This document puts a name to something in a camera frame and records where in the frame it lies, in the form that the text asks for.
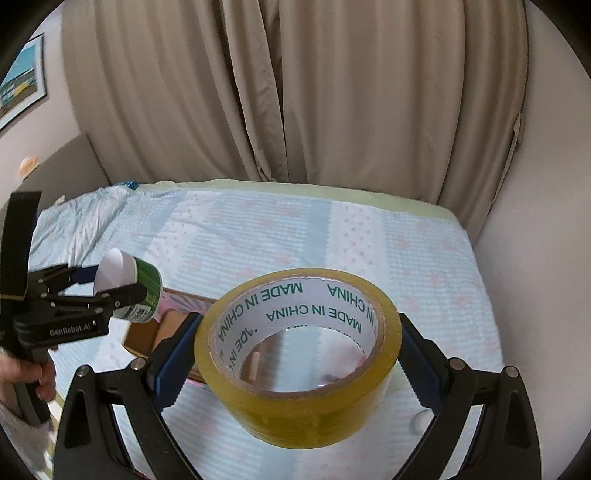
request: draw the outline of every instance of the cardboard box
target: cardboard box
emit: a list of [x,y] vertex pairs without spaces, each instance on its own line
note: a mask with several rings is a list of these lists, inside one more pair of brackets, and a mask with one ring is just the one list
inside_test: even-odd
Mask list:
[[[190,312],[205,314],[215,300],[190,293],[163,288],[158,312],[147,323],[130,323],[123,347],[132,355],[148,358],[158,344],[170,338]],[[189,378],[205,383],[197,366],[189,372]]]

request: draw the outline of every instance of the blue gripper pad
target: blue gripper pad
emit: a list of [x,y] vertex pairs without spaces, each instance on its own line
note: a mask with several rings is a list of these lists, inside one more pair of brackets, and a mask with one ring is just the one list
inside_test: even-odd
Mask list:
[[176,402],[195,357],[193,344],[203,315],[190,313],[171,338],[162,340],[149,358],[146,381],[153,392],[152,403],[158,412]]
[[398,360],[419,403],[437,415],[448,387],[447,358],[431,340],[424,339],[408,317],[400,315],[402,347]]

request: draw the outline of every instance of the headboard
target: headboard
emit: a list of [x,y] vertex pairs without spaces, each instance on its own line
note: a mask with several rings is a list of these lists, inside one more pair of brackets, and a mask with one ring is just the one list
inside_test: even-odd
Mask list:
[[[22,182],[17,191],[41,190],[39,210],[60,198],[72,199],[83,193],[111,185],[85,135],[70,140]],[[0,225],[4,225],[6,204],[0,209]]]

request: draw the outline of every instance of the blue and white bedsheet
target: blue and white bedsheet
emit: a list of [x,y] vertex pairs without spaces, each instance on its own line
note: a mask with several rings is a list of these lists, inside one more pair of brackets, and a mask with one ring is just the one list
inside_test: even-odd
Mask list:
[[[117,247],[153,263],[169,288],[219,298],[244,281],[278,270],[326,267],[366,278],[408,314],[447,356],[500,371],[499,335],[465,231],[449,220],[312,197],[239,190],[166,192],[110,187],[51,207],[39,218],[30,268],[97,264]],[[89,294],[91,286],[72,287]],[[55,355],[65,397],[75,369],[124,367],[126,325],[109,336],[64,345]],[[420,438],[423,408],[399,366],[384,402],[349,439],[316,450],[284,450],[250,436],[206,388],[187,383],[164,418],[206,479],[390,479]],[[122,409],[121,430],[134,463],[151,475]],[[478,412],[470,417],[471,435]],[[469,444],[463,436],[444,478]]]

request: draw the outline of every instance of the human hand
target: human hand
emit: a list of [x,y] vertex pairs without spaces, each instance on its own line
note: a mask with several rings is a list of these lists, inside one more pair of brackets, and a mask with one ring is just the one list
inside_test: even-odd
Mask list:
[[25,360],[0,353],[0,402],[15,415],[20,416],[15,383],[39,382],[35,393],[39,399],[50,402],[56,397],[56,367],[48,356],[45,363],[36,365]]

